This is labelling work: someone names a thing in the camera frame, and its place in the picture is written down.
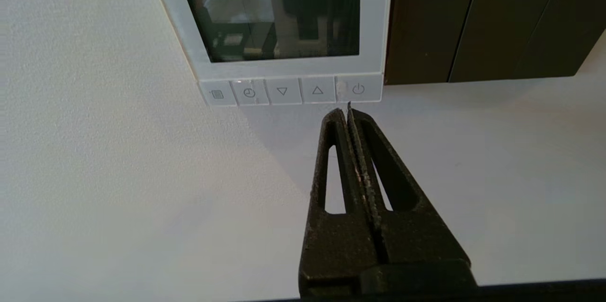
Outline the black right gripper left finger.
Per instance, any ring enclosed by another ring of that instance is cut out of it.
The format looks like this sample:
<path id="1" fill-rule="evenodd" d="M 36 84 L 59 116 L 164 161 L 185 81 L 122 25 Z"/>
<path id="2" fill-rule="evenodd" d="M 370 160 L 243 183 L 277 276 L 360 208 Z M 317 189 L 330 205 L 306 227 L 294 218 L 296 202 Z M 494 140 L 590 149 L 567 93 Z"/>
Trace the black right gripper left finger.
<path id="1" fill-rule="evenodd" d="M 359 111 L 335 109 L 322 120 L 301 251 L 301 293 L 384 293 L 385 252 L 373 207 L 381 193 L 356 125 Z M 329 152 L 336 151 L 346 211 L 326 210 Z"/>

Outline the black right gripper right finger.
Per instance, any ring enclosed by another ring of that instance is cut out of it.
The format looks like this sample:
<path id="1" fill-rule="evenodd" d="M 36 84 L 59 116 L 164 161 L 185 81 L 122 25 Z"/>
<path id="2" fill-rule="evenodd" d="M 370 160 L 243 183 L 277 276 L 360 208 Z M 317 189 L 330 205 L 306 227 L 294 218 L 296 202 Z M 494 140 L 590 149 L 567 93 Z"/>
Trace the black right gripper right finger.
<path id="1" fill-rule="evenodd" d="M 362 288 L 474 288 L 471 261 L 369 115 L 348 108 L 378 264 Z"/>

